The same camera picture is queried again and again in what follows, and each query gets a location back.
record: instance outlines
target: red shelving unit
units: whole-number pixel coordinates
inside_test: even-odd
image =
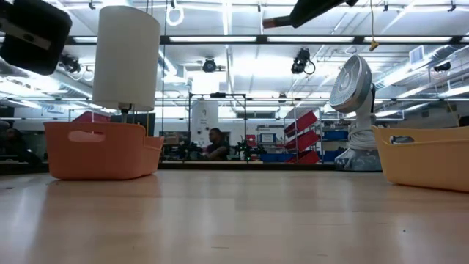
[[[298,146],[296,145],[297,139],[294,138],[285,144],[285,150],[288,152],[301,152],[316,143],[318,140],[320,140],[320,138],[314,131],[308,131],[298,136]]]
[[[297,153],[297,155],[289,159],[287,163],[315,164],[320,160],[315,150],[305,151],[308,147],[320,140],[314,130],[310,129],[304,132],[305,129],[310,128],[316,121],[317,117],[314,115],[313,111],[307,111],[303,116],[296,119],[296,121],[284,129],[285,136],[290,138],[288,143],[285,144],[285,150],[289,153]]]
[[[316,151],[309,150],[303,151],[298,154],[298,162],[297,157],[293,157],[287,161],[290,164],[316,164],[320,161],[320,157],[317,155]]]
[[[304,114],[302,117],[296,120],[296,130],[295,130],[295,122],[291,123],[284,129],[285,135],[287,137],[292,137],[297,133],[307,129],[309,126],[313,125],[317,121],[317,117],[314,115],[312,111]]]

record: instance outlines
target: wooden tabletop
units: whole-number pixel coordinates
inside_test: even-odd
[[[469,195],[381,174],[0,177],[0,263],[468,263]]]

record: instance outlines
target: storage rack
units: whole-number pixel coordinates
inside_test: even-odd
[[[316,134],[314,125],[318,119],[312,109],[306,111],[300,118],[297,118],[296,107],[293,109],[293,113],[294,122],[284,129],[284,138],[286,140],[290,139],[285,143],[285,151],[295,153],[296,156],[289,159],[287,163],[315,164],[320,160],[316,153],[316,143],[320,141],[320,138]]]

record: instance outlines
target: wooden table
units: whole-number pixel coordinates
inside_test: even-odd
[[[469,195],[344,172],[0,177],[0,263],[469,263]]]

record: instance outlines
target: red shelf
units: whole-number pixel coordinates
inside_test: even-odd
[[[320,157],[316,151],[305,151],[298,154],[298,164],[316,164],[320,161]],[[289,164],[296,164],[296,156],[287,161]]]
[[[304,114],[302,117],[298,118],[296,121],[296,128],[295,131],[295,122],[291,123],[287,128],[284,129],[285,135],[287,137],[292,137],[296,133],[299,133],[309,126],[313,125],[317,121],[317,117],[314,115],[313,111],[309,111],[308,113]]]
[[[285,144],[285,150],[287,151],[304,151],[307,147],[316,143],[320,138],[316,135],[314,131],[308,131],[301,134],[298,137],[298,147],[296,145],[296,139],[291,140]]]

